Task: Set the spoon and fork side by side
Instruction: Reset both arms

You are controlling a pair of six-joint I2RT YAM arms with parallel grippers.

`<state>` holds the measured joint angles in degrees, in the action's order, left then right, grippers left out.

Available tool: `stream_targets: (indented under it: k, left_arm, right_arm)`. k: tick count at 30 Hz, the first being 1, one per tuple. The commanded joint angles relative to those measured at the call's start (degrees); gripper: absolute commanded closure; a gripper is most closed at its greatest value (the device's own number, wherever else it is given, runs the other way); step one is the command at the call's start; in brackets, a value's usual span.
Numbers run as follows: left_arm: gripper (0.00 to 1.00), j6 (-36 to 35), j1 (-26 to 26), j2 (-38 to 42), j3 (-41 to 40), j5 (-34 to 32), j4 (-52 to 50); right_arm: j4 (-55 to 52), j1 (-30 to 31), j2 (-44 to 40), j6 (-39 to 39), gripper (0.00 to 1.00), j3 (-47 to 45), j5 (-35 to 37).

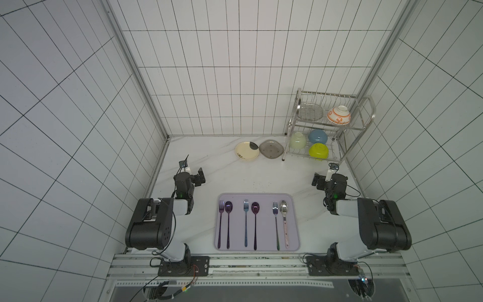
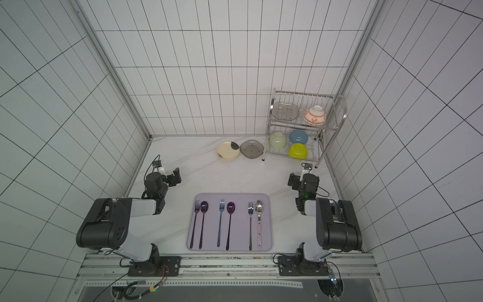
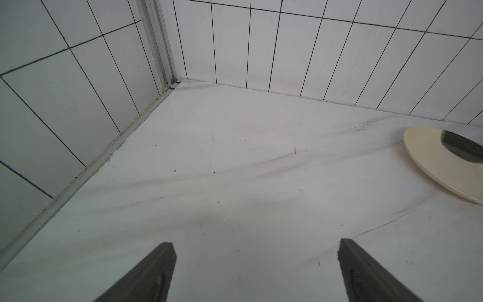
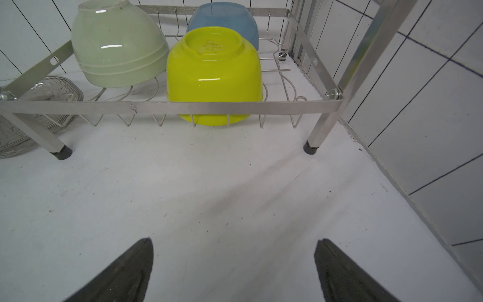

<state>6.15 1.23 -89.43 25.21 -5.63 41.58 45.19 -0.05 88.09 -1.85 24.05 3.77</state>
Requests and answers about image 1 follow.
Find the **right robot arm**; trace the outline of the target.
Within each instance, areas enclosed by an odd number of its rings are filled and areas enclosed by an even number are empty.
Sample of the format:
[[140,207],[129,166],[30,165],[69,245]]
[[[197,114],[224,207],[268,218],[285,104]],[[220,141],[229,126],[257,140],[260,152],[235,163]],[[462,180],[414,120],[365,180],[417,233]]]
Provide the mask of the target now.
[[325,193],[323,204],[332,215],[358,220],[354,237],[330,246],[327,263],[356,263],[375,252],[410,249],[412,237],[396,202],[363,197],[348,200],[347,180],[348,177],[338,173],[330,176],[316,173],[312,180],[312,185]]

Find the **pink handled spoon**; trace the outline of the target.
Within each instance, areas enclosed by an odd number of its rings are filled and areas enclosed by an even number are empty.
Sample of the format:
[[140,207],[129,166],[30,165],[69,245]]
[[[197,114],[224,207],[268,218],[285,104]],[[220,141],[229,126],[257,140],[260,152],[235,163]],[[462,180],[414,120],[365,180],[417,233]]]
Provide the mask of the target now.
[[289,249],[289,232],[288,232],[288,222],[287,222],[287,215],[288,215],[288,203],[284,200],[280,203],[280,212],[283,216],[283,227],[284,227],[284,240],[286,249]]

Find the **dark purple spoon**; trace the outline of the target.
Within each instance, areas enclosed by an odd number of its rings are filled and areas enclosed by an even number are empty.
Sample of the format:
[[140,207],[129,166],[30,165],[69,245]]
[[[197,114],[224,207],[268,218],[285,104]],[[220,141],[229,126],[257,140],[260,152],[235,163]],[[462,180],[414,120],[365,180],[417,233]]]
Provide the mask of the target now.
[[253,202],[251,205],[252,213],[254,214],[254,250],[257,250],[257,214],[260,210],[258,202]]

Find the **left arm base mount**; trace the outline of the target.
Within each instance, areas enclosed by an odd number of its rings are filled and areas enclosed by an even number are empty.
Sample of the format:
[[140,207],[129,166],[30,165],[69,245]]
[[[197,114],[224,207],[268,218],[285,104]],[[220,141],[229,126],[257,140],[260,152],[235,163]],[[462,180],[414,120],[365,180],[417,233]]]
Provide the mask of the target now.
[[162,261],[158,268],[160,277],[205,277],[210,268],[210,257],[190,256],[179,262]]

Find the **purple fork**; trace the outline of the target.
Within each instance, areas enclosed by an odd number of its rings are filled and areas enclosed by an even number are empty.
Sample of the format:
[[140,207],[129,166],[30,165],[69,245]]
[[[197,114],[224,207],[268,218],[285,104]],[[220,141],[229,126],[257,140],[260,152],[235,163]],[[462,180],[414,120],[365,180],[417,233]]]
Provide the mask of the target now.
[[225,211],[225,202],[220,201],[219,203],[219,226],[218,226],[218,243],[217,243],[217,248],[221,249],[221,226],[222,226],[222,217],[223,213]]

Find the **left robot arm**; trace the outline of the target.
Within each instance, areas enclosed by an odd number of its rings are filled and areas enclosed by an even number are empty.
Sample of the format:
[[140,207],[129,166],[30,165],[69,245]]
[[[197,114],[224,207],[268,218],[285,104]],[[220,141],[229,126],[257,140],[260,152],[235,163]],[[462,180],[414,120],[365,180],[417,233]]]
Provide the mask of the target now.
[[125,244],[136,250],[150,249],[164,261],[191,264],[187,244],[176,240],[177,218],[194,208],[194,189],[206,182],[202,169],[192,175],[181,169],[174,176],[175,190],[168,198],[138,200],[125,234]]

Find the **blue fork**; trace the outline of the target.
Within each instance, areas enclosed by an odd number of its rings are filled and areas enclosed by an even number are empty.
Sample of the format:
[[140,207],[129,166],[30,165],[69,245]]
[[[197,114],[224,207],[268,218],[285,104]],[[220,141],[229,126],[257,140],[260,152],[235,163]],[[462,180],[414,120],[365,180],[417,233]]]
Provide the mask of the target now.
[[244,200],[244,212],[245,212],[245,234],[244,234],[244,246],[248,247],[248,212],[249,212],[249,200]]

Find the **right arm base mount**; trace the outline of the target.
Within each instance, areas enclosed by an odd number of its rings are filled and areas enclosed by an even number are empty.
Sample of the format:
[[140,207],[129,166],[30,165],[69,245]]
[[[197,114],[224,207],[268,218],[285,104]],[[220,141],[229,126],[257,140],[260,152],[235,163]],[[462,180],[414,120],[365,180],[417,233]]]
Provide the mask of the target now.
[[337,257],[304,254],[303,262],[310,276],[358,276],[354,262],[343,261]]

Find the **lilac placemat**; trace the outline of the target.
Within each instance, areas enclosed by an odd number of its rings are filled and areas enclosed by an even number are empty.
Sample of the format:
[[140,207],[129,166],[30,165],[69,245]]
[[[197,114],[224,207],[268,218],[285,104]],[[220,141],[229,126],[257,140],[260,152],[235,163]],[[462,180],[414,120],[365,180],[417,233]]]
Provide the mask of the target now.
[[[244,246],[245,212],[244,200],[249,200],[248,212],[248,247]],[[284,240],[283,216],[280,212],[280,203],[284,200],[288,203],[288,232],[289,249],[286,249]],[[228,215],[224,211],[221,226],[221,249],[217,248],[219,226],[219,203],[231,201],[233,210],[230,213],[230,249],[226,248]],[[277,251],[275,237],[275,219],[272,212],[273,202],[278,202],[278,232],[280,251]],[[260,205],[257,214],[257,250],[254,250],[254,214],[251,210],[253,202]],[[293,197],[285,193],[223,193],[219,196],[216,206],[215,248],[229,252],[295,252],[300,248],[298,224]]]

